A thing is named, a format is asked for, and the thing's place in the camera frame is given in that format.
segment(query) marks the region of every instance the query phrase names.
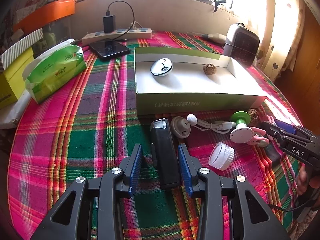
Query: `striped box lid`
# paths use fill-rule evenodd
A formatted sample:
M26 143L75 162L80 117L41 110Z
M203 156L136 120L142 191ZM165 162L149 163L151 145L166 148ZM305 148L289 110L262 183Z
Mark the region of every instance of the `striped box lid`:
M41 28L13 44L9 49L0 55L0 72L6 70L7 67L9 67L17 57L19 57L26 49L42 38L43 32Z

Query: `white wall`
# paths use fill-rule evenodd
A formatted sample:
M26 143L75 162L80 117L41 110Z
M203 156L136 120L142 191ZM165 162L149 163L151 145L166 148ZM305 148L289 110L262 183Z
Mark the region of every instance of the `white wall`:
M116 0L83 0L76 3L76 13L71 16L71 34L81 39L87 33L103 31L102 17L108 5ZM171 31L194 34L220 33L226 35L231 24L240 21L223 9L213 13L213 6L196 0L124 0L135 14L135 20L144 28L154 31ZM128 28L132 13L125 3L110 6L116 15L116 28Z

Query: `tablecloth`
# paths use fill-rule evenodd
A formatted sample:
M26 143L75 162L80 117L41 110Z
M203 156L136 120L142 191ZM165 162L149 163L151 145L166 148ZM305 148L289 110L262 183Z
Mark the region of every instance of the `tablecloth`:
M184 187L160 190L158 174L150 155L150 123L162 117L186 117L189 113L137 117L135 107L134 47L174 47L222 52L221 47L199 36L155 32L151 39L128 40L126 56L102 62L90 50L84 53L87 69L70 80L42 104L31 100L17 128L8 170L8 198L17 232L30 239L38 224L68 185L78 176L102 176L118 166L141 143L145 160L133 198L121 201L126 239L196 239L199 200L190 199ZM273 115L299 123L294 110L274 84L258 69L249 73L267 99L257 109L259 116ZM203 120L228 120L232 111L194 113ZM235 158L225 171L208 165L218 142L235 149ZM293 206L300 163L284 154L275 141L265 148L235 144L228 135L191 128L188 150L204 167L219 175L244 175L267 203ZM227 203L224 200L224 236L229 236ZM96 205L92 238L96 237ZM289 231L295 222L291 213L276 211Z

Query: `yellow box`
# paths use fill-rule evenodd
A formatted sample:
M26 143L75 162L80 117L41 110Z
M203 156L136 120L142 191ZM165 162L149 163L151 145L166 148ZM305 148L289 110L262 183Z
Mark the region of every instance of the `yellow box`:
M33 51L30 47L0 73L0 109L18 101L25 89L22 72L33 60Z

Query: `table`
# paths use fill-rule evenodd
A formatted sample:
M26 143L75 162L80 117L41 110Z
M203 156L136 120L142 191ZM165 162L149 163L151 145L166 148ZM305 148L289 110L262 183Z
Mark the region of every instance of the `table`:
M86 51L86 70L41 105L31 100L25 110L16 131L8 171L12 222L24 239L30 239L47 211L76 177L102 176L118 166L131 153L135 143L142 144L145 162L136 194L132 199L121 201L125 238L196 238L199 201L190 199L184 187L171 192L160 190L150 155L150 123L162 117L170 121L172 116L180 114L137 118L133 48L155 46L211 52L222 52L222 49L199 36L170 32L155 32L152 39L128 40L124 45L132 49L131 54L109 62L101 62L91 51ZM298 124L297 115L274 84L258 69L251 67L248 71L268 93L265 102L256 109L259 116L269 114ZM195 114L204 120L227 120L233 112ZM235 149L234 161L225 171L208 165L209 155L220 141ZM266 202L285 208L293 205L296 197L294 179L300 163L284 154L275 141L266 148L252 147L235 144L228 135L192 127L191 136L180 142L187 144L190 154L199 158L204 167L219 175L244 175ZM228 237L225 200L223 209L224 235ZM276 212L276 216L287 230L295 224L290 212ZM92 235L96 235L95 219Z

